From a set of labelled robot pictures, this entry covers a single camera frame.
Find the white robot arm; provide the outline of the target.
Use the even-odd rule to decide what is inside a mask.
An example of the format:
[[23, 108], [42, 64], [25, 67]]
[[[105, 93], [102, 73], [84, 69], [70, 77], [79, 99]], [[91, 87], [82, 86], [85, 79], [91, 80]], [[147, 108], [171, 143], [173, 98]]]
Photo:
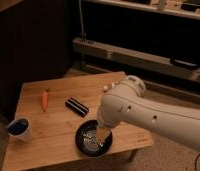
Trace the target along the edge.
[[200, 109], [144, 99], [145, 90], [137, 76], [120, 80], [103, 95], [97, 111], [98, 124], [112, 129], [125, 122], [200, 151]]

